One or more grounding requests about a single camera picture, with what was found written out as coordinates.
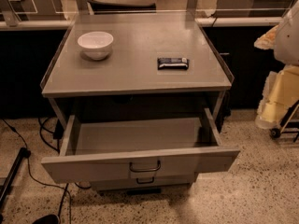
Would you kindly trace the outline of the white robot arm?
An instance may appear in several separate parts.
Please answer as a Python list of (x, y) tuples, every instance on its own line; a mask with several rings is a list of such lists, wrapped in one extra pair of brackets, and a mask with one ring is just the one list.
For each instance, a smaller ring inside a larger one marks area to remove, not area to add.
[(299, 1), (281, 22), (255, 42), (258, 49), (272, 49), (275, 59), (285, 64), (299, 65)]

